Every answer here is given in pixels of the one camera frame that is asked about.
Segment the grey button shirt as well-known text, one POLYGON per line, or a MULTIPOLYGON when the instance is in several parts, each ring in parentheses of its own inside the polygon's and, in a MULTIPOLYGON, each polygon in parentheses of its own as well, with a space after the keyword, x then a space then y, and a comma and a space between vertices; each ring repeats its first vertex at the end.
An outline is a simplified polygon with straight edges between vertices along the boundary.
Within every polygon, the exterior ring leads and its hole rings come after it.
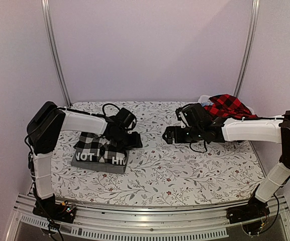
POLYGON ((113 174, 124 174, 127 169, 128 160, 126 160, 125 165, 114 165, 109 163, 99 163, 99 162, 82 162, 77 160, 78 152, 75 152, 71 166, 83 168, 91 171, 106 172, 113 174))

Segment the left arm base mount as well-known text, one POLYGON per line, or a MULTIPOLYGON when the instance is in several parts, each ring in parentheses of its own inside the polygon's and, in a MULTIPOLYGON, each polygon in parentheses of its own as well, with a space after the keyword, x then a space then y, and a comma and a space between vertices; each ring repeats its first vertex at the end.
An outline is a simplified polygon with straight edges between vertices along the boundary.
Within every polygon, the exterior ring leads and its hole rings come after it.
POLYGON ((36 196, 33 214, 54 221, 73 223, 76 215, 76 205, 68 203, 68 201, 56 203, 55 195, 46 199, 36 196))

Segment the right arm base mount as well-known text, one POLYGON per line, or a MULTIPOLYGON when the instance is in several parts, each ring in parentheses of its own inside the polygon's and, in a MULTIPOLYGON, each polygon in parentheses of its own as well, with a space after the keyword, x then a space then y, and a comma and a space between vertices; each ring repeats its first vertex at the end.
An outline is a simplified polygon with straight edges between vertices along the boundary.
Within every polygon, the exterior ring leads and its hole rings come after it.
POLYGON ((226 209, 226 218, 231 224, 268 216, 270 210, 267 202, 251 197, 247 204, 226 209))

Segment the black white plaid shirt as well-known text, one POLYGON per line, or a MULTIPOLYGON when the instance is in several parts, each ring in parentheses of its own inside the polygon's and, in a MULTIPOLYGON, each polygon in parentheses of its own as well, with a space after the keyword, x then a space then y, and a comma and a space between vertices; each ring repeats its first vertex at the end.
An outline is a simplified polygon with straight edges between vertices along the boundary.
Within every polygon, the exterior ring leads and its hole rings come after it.
POLYGON ((114 141, 87 132, 81 132, 78 142, 74 146, 73 161, 78 164, 110 164, 125 166, 128 152, 117 146, 114 141))

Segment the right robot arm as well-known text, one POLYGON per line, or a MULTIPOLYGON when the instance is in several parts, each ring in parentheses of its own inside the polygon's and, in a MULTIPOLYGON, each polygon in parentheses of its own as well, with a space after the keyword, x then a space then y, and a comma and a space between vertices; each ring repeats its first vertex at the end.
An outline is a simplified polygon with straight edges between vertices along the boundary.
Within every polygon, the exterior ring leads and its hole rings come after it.
POLYGON ((168 144, 257 141, 281 145, 279 161, 255 189, 255 200, 244 207, 244 215, 248 219, 254 219, 262 213, 262 202, 266 203, 290 178, 290 110, 283 115, 256 119, 218 117, 207 120, 187 113, 183 117, 187 122, 186 127, 168 126, 165 129, 162 138, 168 144))

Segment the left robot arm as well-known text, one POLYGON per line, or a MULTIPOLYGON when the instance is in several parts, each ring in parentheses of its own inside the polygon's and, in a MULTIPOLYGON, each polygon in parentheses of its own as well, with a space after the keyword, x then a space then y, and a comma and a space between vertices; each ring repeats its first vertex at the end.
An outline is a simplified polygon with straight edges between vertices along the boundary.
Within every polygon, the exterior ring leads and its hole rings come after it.
POLYGON ((51 159, 59 135, 62 131, 92 133, 113 140, 126 149, 141 148, 140 134, 132 131, 136 117, 122 108, 116 115, 89 113, 57 106, 47 101, 27 125, 27 141, 32 149, 35 190, 42 199, 39 209, 48 218, 54 218, 59 208, 50 199, 53 194, 51 184, 51 159))

